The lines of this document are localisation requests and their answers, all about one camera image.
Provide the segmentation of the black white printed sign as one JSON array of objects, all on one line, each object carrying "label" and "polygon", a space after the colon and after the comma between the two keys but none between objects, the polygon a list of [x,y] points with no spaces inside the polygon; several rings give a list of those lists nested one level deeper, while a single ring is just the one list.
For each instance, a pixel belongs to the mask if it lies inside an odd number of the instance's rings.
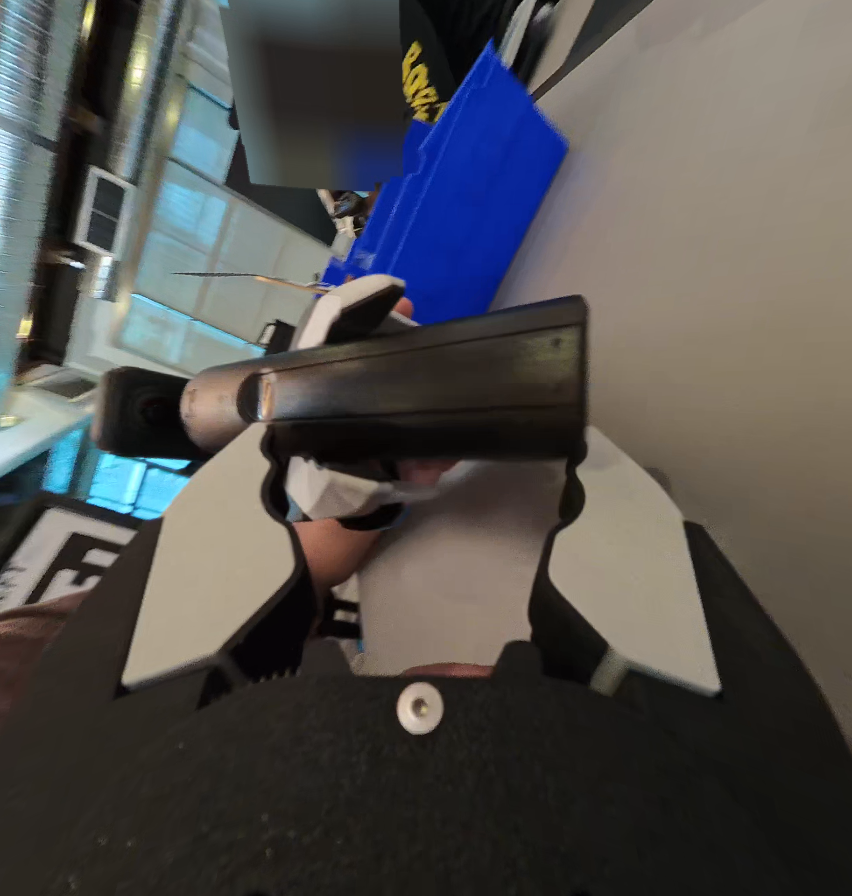
[{"label": "black white printed sign", "polygon": [[128,514],[41,492],[0,545],[0,614],[93,589],[140,526]]}]

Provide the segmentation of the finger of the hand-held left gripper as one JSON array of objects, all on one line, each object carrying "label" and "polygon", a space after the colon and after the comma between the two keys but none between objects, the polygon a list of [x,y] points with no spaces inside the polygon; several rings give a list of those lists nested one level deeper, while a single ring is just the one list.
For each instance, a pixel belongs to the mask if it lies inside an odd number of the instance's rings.
[{"label": "finger of the hand-held left gripper", "polygon": [[391,316],[406,283],[390,275],[366,275],[316,299],[303,315],[292,345],[340,345],[396,334],[418,324]]},{"label": "finger of the hand-held left gripper", "polygon": [[284,491],[288,522],[336,521],[344,529],[390,529],[403,516],[407,495],[401,484],[330,469],[292,457]]}]

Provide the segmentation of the black and silver stapler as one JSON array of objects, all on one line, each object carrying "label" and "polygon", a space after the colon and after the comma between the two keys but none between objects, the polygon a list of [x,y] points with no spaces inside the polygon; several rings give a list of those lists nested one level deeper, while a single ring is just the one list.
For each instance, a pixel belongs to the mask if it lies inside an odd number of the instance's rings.
[{"label": "black and silver stapler", "polygon": [[588,305],[508,308],[212,367],[180,417],[216,454],[254,423],[279,458],[319,463],[580,463],[588,418]]}]

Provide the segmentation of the small blue plastic bin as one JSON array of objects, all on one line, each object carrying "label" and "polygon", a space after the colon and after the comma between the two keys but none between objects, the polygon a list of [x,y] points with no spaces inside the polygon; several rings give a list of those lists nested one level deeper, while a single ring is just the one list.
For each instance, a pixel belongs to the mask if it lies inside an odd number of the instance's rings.
[{"label": "small blue plastic bin", "polygon": [[330,260],[322,282],[338,287],[347,279],[391,272],[414,216],[414,186],[414,175],[403,175],[373,191],[375,201],[364,229],[352,239],[344,256]]}]

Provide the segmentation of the slim silver air duct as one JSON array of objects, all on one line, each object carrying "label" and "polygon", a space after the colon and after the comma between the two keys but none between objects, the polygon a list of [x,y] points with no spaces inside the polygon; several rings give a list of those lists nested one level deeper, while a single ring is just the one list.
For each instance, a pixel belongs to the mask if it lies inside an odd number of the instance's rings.
[{"label": "slim silver air duct", "polygon": [[111,131],[108,170],[134,187],[118,260],[108,264],[102,297],[127,297],[141,246],[151,225],[151,203],[162,178],[165,119],[174,92],[174,68],[185,39],[191,2],[142,2],[130,46],[118,115]]}]

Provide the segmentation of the person's left hand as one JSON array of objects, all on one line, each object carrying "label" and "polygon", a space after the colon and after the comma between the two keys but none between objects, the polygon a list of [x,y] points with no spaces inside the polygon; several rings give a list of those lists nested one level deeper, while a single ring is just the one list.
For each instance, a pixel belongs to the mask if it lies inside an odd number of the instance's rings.
[{"label": "person's left hand", "polygon": [[[391,316],[396,319],[402,317],[410,320],[413,314],[413,305],[407,297],[403,297],[396,303],[391,312]],[[412,484],[418,487],[434,487],[438,484],[440,478],[453,469],[459,462],[442,460],[426,460],[426,461],[400,461],[396,462],[395,469],[397,479],[401,482]]]}]

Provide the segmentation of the person's left forearm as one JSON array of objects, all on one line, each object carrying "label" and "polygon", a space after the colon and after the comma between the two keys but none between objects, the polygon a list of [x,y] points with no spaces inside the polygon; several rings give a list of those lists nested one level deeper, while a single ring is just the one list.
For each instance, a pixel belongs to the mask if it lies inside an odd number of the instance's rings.
[{"label": "person's left forearm", "polygon": [[347,581],[372,554],[381,531],[350,530],[336,520],[292,523],[322,609],[331,590]]}]

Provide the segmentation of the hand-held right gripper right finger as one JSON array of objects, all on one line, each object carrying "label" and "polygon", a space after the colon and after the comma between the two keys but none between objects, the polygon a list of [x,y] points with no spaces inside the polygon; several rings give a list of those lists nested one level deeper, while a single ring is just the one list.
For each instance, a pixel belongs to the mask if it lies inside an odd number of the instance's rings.
[{"label": "hand-held right gripper right finger", "polygon": [[637,674],[714,697],[722,684],[686,521],[609,437],[585,436],[528,604],[544,669],[607,696]]}]

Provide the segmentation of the large blue plastic bin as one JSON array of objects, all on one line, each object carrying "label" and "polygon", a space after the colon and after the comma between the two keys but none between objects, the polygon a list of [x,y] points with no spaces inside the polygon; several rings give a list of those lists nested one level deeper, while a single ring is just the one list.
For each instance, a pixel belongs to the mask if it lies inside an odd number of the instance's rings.
[{"label": "large blue plastic bin", "polygon": [[421,145],[395,275],[419,324],[493,302],[568,141],[488,43]]}]

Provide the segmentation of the thin metal rod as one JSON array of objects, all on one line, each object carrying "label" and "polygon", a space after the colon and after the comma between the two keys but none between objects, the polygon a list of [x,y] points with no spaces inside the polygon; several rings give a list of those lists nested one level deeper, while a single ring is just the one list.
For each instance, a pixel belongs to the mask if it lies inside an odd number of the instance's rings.
[{"label": "thin metal rod", "polygon": [[324,283],[321,280],[314,280],[308,282],[299,282],[295,280],[288,280],[284,278],[279,278],[275,276],[268,276],[265,274],[254,274],[254,273],[225,273],[225,272],[174,272],[172,276],[179,277],[188,277],[195,279],[243,279],[243,280],[253,280],[259,283],[263,283],[266,285],[272,286],[280,286],[280,287],[291,287],[297,290],[301,290],[310,294],[324,294],[329,292],[335,288],[334,285],[330,285],[328,283]]}]

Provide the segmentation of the white wall air vent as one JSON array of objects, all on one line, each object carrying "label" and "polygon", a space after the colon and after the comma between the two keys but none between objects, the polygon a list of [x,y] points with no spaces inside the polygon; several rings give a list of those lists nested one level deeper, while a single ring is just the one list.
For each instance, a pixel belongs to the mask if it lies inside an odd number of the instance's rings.
[{"label": "white wall air vent", "polygon": [[71,242],[118,261],[124,250],[136,186],[106,170],[89,166]]}]

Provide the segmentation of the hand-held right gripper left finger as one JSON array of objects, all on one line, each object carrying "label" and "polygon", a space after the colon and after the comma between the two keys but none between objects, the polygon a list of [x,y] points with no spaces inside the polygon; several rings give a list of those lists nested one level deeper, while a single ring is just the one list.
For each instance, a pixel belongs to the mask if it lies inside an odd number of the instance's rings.
[{"label": "hand-held right gripper left finger", "polygon": [[316,604],[297,532],[271,501],[268,427],[216,454],[165,510],[121,684],[203,666],[295,674]]}]

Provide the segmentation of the glass partition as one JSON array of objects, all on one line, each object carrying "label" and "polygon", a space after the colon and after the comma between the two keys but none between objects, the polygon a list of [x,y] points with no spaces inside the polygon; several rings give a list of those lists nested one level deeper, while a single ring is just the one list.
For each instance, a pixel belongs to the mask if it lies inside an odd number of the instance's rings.
[{"label": "glass partition", "polygon": [[243,279],[174,272],[254,273],[299,282],[320,275],[331,252],[226,185],[237,135],[227,106],[174,72],[162,178],[127,297],[114,303],[108,340],[135,363],[182,375],[260,356],[273,321],[296,323],[307,292]]}]

